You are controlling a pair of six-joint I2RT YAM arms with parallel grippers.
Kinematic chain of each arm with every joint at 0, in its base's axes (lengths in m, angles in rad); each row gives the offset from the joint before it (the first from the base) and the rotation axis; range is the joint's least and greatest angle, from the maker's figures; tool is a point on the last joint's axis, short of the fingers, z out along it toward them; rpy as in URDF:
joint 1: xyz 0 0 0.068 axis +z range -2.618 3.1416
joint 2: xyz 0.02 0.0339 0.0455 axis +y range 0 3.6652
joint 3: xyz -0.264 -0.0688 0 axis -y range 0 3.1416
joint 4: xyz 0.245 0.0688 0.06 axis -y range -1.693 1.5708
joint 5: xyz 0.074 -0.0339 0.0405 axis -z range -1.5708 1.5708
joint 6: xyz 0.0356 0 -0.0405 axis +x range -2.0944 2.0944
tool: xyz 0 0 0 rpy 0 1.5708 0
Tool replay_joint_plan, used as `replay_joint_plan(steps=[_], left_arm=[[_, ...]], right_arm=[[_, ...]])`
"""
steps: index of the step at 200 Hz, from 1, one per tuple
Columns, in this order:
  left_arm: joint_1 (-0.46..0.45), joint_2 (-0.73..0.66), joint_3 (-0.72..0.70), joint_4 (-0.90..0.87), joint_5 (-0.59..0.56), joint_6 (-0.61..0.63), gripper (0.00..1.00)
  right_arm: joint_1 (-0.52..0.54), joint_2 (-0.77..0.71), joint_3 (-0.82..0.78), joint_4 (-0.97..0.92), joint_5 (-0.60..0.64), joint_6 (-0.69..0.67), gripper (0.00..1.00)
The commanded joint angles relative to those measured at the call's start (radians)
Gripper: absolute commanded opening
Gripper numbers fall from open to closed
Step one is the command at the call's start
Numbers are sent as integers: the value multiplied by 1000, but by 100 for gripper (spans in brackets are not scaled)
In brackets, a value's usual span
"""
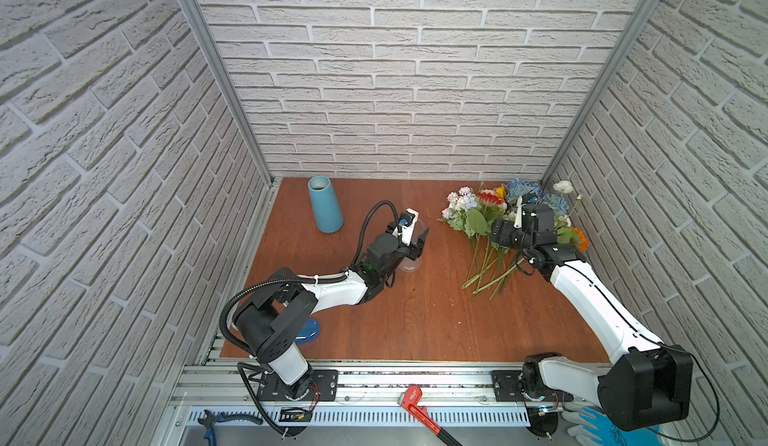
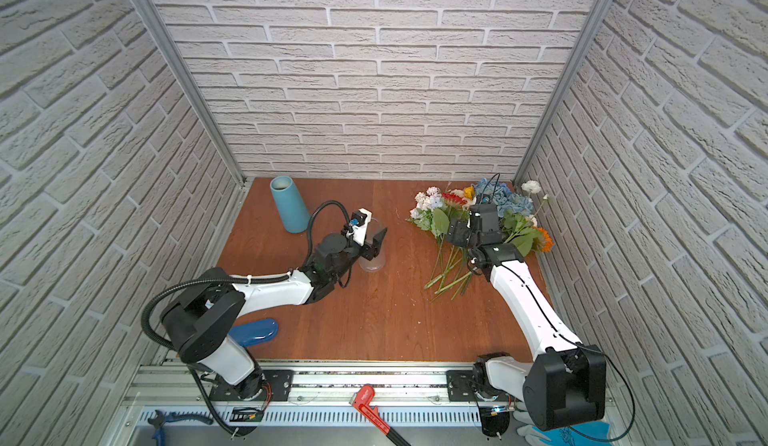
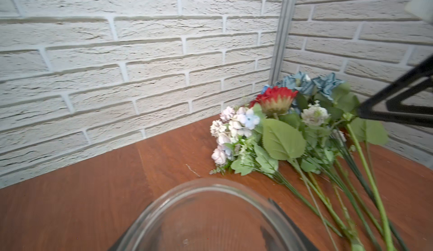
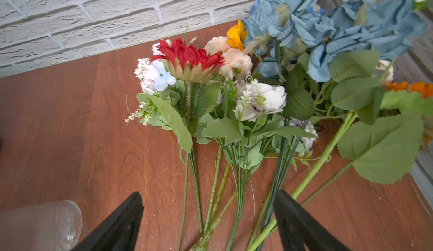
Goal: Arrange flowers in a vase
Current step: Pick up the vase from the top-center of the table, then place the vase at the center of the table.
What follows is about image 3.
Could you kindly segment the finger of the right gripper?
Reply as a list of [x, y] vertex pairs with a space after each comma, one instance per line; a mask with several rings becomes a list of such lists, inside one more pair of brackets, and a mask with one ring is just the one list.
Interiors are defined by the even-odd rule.
[[403, 102], [432, 87], [433, 57], [430, 56], [361, 103], [357, 114], [362, 119], [431, 128], [432, 106], [406, 105]]

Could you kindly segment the red gerbera flower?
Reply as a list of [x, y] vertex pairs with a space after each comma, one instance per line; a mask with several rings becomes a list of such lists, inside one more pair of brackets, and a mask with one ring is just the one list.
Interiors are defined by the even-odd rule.
[[267, 88], [263, 93], [256, 96], [251, 101], [249, 107], [259, 104], [262, 112], [268, 117], [276, 115], [284, 115], [292, 106], [296, 99], [298, 91], [293, 91], [287, 87]]

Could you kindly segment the pale blue rose bunch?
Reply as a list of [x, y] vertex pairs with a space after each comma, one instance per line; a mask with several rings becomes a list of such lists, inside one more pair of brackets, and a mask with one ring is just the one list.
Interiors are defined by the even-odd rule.
[[[280, 81], [276, 82], [274, 87], [287, 88], [308, 96], [320, 93], [328, 100], [333, 101], [333, 90], [343, 83], [345, 83], [345, 81], [338, 79], [335, 73], [310, 78], [307, 73], [299, 71], [296, 74], [284, 76]], [[265, 85], [261, 94], [265, 93], [268, 88], [273, 88], [273, 86]]]

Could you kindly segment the clear ribbed glass vase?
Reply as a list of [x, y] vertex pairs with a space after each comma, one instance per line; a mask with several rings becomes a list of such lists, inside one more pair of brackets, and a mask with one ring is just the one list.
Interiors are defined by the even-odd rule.
[[114, 251], [313, 251], [272, 199], [229, 180], [181, 184], [150, 203]]

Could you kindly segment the pink lilac flower bouquet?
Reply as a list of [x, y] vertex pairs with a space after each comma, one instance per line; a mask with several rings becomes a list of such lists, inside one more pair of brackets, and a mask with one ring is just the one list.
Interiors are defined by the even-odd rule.
[[235, 173], [242, 176], [259, 171], [256, 147], [262, 139], [262, 108], [228, 106], [210, 126], [210, 134], [216, 139], [212, 153], [215, 168], [209, 174]]

